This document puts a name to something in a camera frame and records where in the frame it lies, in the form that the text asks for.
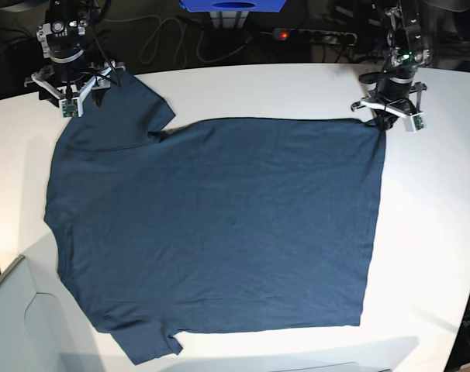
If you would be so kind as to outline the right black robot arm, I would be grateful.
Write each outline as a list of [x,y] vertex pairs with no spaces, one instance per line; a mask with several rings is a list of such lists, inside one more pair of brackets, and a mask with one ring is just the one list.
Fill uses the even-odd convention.
[[110,59],[99,41],[96,26],[105,20],[110,1],[51,1],[36,39],[48,64],[33,72],[24,85],[39,92],[64,118],[82,117],[91,96],[100,105],[111,86],[121,85],[125,65]]

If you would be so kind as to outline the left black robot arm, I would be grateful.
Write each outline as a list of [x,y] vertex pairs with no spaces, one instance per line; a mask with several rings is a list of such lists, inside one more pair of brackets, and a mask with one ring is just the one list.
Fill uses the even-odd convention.
[[372,89],[351,110],[370,109],[379,132],[390,130],[402,121],[408,133],[425,128],[421,109],[422,94],[427,86],[417,81],[420,67],[431,59],[429,42],[421,26],[418,1],[375,1],[385,37],[384,62],[378,72],[359,76],[362,84]]

